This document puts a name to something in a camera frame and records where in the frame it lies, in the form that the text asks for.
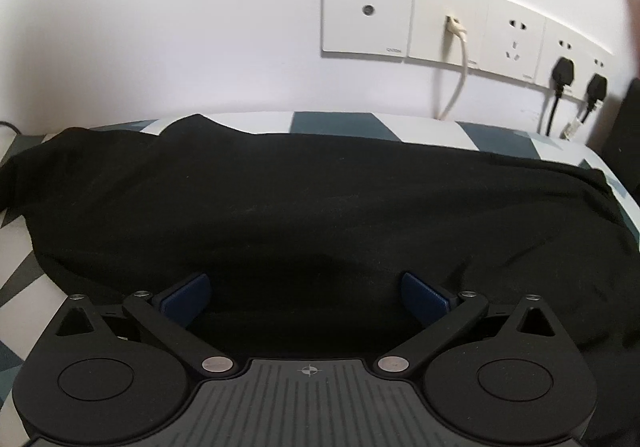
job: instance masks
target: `blue gripper pad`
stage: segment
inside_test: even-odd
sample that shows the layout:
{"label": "blue gripper pad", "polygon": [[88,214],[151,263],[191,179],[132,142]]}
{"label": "blue gripper pad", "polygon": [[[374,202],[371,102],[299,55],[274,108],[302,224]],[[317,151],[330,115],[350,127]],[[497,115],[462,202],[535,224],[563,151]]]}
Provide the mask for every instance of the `blue gripper pad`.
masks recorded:
{"label": "blue gripper pad", "polygon": [[196,274],[156,296],[154,305],[158,311],[187,327],[209,304],[211,299],[211,283],[205,273]]}
{"label": "blue gripper pad", "polygon": [[402,305],[425,327],[444,317],[455,307],[455,297],[437,291],[414,274],[406,272],[400,281]]}

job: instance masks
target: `cable tag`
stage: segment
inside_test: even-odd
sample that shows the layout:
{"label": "cable tag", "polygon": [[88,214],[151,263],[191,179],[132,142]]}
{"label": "cable tag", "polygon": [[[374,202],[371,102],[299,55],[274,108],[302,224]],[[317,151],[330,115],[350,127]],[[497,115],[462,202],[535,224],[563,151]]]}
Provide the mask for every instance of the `cable tag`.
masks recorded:
{"label": "cable tag", "polygon": [[562,138],[563,140],[571,140],[578,132],[578,129],[580,129],[581,127],[582,122],[580,121],[580,119],[574,118],[573,122],[566,125],[566,127],[562,131],[562,134],[560,135],[560,138]]}

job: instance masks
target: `black plug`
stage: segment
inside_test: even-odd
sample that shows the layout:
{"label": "black plug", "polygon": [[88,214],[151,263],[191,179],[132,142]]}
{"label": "black plug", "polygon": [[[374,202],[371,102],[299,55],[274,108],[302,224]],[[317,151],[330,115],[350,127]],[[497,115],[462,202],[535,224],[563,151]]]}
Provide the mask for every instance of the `black plug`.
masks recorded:
{"label": "black plug", "polygon": [[604,100],[605,96],[607,96],[607,79],[596,73],[591,77],[591,82],[587,86],[587,111],[582,116],[582,120],[580,120],[582,123],[587,120],[589,113],[595,109],[596,102]]}
{"label": "black plug", "polygon": [[561,57],[556,62],[553,71],[551,71],[551,78],[556,83],[556,97],[554,99],[554,105],[551,108],[551,115],[549,116],[549,122],[546,124],[546,135],[549,136],[551,132],[551,125],[554,122],[554,116],[556,115],[556,108],[558,107],[558,100],[564,93],[565,86],[571,86],[574,83],[574,62],[566,57]]}

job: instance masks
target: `blue pad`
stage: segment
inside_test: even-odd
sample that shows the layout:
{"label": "blue pad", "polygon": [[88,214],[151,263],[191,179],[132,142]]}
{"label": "blue pad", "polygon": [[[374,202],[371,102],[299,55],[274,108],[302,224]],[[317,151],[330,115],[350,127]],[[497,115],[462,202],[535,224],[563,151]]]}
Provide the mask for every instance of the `blue pad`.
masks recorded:
{"label": "blue pad", "polygon": [[209,277],[201,273],[162,299],[158,310],[162,315],[185,328],[207,307],[210,299]]}
{"label": "blue pad", "polygon": [[451,309],[449,299],[407,272],[400,282],[400,297],[404,307],[424,327],[444,317]]}

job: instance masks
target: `white wall plate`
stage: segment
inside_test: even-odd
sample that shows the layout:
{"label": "white wall plate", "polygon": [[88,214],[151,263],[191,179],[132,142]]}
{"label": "white wall plate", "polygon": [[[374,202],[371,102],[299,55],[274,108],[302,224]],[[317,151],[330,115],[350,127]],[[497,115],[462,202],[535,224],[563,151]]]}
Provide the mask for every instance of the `white wall plate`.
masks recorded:
{"label": "white wall plate", "polygon": [[406,57],[412,0],[322,0],[322,49]]}
{"label": "white wall plate", "polygon": [[588,40],[578,32],[552,19],[546,20],[545,35],[540,51],[540,61],[535,83],[553,88],[551,79],[556,62],[566,57],[574,62],[574,82],[564,88],[564,94],[583,99],[594,73],[607,76],[613,69],[613,56],[604,48]]}
{"label": "white wall plate", "polygon": [[445,29],[447,16],[452,16],[466,28],[468,64],[477,68],[489,1],[414,0],[409,56],[462,65],[460,41]]}
{"label": "white wall plate", "polygon": [[507,0],[491,0],[478,67],[533,82],[545,17]]}

